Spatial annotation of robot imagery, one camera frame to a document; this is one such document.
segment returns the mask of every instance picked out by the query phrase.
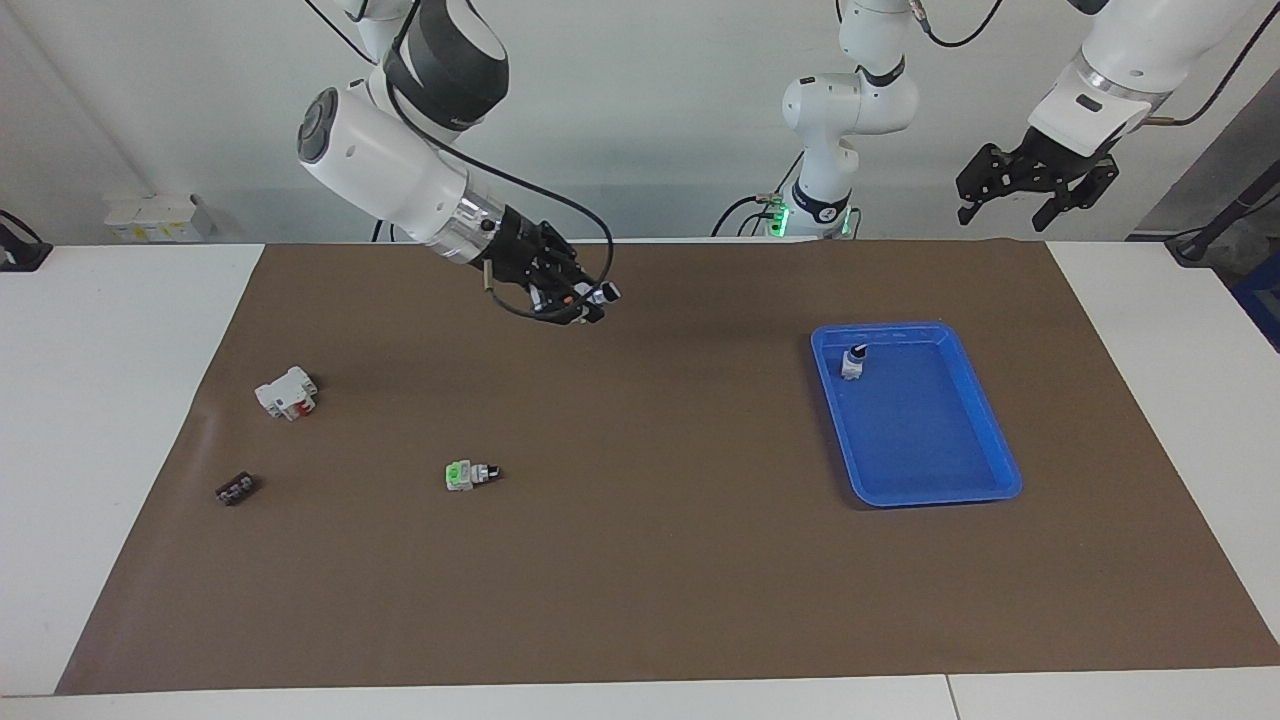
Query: black terminal block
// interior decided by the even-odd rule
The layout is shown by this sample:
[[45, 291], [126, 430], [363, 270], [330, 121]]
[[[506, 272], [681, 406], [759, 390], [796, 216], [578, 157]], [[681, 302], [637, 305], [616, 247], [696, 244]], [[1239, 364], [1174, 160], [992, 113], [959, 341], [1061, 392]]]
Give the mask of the black terminal block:
[[244, 498], [257, 492], [259, 483], [253, 475], [241, 473], [236, 479], [218, 488], [218, 500], [227, 507], [236, 507]]

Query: white wall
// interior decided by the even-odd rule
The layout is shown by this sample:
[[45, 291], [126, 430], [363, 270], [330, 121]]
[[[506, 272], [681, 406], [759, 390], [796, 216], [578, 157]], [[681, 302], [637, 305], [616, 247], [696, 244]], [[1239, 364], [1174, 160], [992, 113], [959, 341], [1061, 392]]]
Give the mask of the white wall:
[[[294, 159], [294, 129], [315, 94], [366, 72], [302, 0], [5, 1], [142, 176], [159, 191], [200, 193], [224, 238], [367, 237], [370, 223]], [[621, 236], [705, 234], [730, 201], [772, 190], [799, 149], [781, 118], [782, 90], [803, 74], [851, 69], [824, 0], [476, 6], [511, 50], [512, 92], [461, 146], [580, 197]], [[988, 6], [934, 1], [934, 28], [966, 33]], [[1198, 106], [1266, 9], [1254, 8], [1202, 61], [1169, 111]], [[1024, 0], [1007, 3], [969, 47], [948, 51], [914, 37], [916, 123], [859, 143], [863, 234], [1034, 237], [1037, 197], [992, 204], [960, 228], [954, 178], [982, 143], [1018, 143], [1088, 28], [1062, 0]], [[1121, 178], [1107, 197], [1046, 236], [1126, 236], [1277, 65], [1280, 40], [1268, 37], [1203, 120], [1125, 140]], [[504, 193], [571, 237], [594, 234], [567, 210]]]
[[50, 242], [105, 242], [102, 195], [147, 191], [0, 1], [0, 208]]

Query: white electrical component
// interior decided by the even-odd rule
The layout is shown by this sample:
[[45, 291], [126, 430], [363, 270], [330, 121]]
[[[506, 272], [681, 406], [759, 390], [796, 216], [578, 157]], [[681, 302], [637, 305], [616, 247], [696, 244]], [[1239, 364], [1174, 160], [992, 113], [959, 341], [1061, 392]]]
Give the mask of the white electrical component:
[[477, 465], [470, 460], [458, 460], [444, 469], [444, 487], [449, 488], [449, 492], [467, 492], [499, 477], [502, 468], [497, 465]]
[[284, 418], [292, 423], [310, 415], [316, 409], [315, 396], [317, 392], [320, 391], [311, 380], [311, 375], [294, 365], [274, 383], [253, 391], [253, 395], [257, 396], [257, 402], [269, 415]]
[[846, 380], [858, 380], [863, 377], [863, 363], [867, 361], [867, 346], [855, 345], [845, 351], [840, 360], [840, 377]]
[[106, 227], [120, 242], [205, 242], [214, 222], [195, 196], [109, 197]]

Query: green connector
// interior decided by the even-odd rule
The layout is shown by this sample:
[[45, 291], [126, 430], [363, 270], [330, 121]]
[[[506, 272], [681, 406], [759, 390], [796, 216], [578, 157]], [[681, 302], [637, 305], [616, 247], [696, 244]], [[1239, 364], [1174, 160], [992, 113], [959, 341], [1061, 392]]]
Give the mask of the green connector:
[[462, 462], [454, 462], [444, 469], [444, 483], [451, 488], [462, 487], [466, 484], [462, 475]]

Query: black clamp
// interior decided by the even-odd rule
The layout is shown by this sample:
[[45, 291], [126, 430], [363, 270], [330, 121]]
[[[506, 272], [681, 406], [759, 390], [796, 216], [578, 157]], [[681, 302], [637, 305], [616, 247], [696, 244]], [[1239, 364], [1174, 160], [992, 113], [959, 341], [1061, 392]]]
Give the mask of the black clamp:
[[0, 252], [0, 273], [35, 273], [45, 263], [45, 258], [49, 258], [49, 254], [54, 251], [54, 246], [41, 242], [40, 236], [18, 218], [14, 218], [9, 213], [0, 213], [36, 241], [26, 242], [19, 240], [13, 231], [0, 224], [0, 249], [4, 250], [4, 252]]
[[1023, 143], [1005, 152], [993, 143], [982, 146], [956, 177], [956, 191], [965, 202], [956, 213], [961, 225], [973, 222], [982, 206], [1015, 192], [1044, 192], [1052, 197], [1032, 218], [1036, 232], [1043, 232], [1055, 218], [1076, 208], [1088, 210], [1120, 176], [1110, 155], [1115, 140], [1097, 154], [1084, 158], [1030, 129]]

